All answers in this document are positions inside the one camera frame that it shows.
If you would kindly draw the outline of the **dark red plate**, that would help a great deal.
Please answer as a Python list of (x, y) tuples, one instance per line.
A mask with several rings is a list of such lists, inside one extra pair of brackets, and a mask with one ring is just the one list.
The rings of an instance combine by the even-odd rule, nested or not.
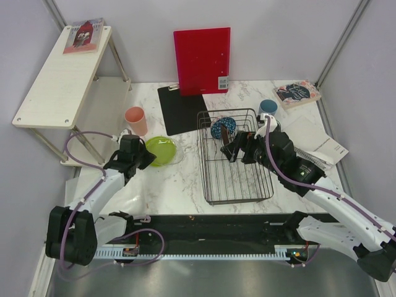
[(223, 146), (226, 146), (232, 141), (231, 132), (224, 124), (221, 124), (220, 131), (221, 131), (221, 138), (222, 138)]

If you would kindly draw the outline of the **blue patterned bowl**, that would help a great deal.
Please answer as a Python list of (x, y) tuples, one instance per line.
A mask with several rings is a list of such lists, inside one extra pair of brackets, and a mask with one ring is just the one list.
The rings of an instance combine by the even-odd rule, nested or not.
[(236, 129), (236, 121), (228, 116), (215, 118), (210, 125), (211, 136), (214, 139), (221, 139), (222, 129), (225, 129), (229, 134), (233, 134)]

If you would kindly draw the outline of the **black wire dish rack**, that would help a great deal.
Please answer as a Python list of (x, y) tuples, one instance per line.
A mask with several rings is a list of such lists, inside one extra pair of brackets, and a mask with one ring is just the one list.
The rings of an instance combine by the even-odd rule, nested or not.
[[(239, 131), (254, 132), (259, 128), (256, 112), (252, 108), (208, 111), (211, 122), (220, 116), (236, 121), (232, 140)], [(230, 163), (220, 149), (222, 138), (214, 139), (210, 127), (197, 130), (197, 147), (204, 199), (210, 205), (261, 202), (273, 196), (270, 173), (263, 166), (244, 164), (243, 152)]]

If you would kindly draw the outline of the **pink plastic cup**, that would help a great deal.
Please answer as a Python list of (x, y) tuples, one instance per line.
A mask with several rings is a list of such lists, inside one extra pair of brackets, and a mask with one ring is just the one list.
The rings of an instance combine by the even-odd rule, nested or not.
[(139, 106), (133, 106), (126, 110), (124, 119), (138, 136), (145, 136), (148, 132), (144, 110)]

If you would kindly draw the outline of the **light blue plastic cup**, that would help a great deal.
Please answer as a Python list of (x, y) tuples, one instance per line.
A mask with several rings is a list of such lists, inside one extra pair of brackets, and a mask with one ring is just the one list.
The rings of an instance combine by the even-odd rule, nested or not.
[(267, 113), (274, 116), (277, 110), (278, 110), (277, 103), (271, 99), (262, 100), (259, 104), (259, 114)]

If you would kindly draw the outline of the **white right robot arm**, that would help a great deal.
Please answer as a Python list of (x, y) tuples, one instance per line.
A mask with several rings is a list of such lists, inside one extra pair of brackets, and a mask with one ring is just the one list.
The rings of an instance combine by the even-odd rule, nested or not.
[(318, 205), (342, 224), (338, 228), (295, 212), (283, 228), (289, 243), (304, 239), (328, 246), (353, 259), (380, 282), (387, 282), (395, 273), (395, 225), (368, 211), (318, 166), (297, 156), (286, 133), (239, 131), (220, 150), (231, 163), (243, 152), (242, 163), (264, 166), (277, 175), (284, 188)]

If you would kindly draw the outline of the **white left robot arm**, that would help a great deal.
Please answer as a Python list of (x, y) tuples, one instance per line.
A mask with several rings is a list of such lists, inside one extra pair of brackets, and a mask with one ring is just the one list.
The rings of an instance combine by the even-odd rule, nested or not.
[(110, 199), (156, 159), (136, 135), (119, 138), (119, 148), (101, 168), (102, 176), (67, 206), (55, 206), (49, 215), (45, 254), (61, 262), (88, 265), (98, 248), (117, 238), (130, 243), (136, 229), (128, 224), (131, 215), (113, 212), (101, 215)]

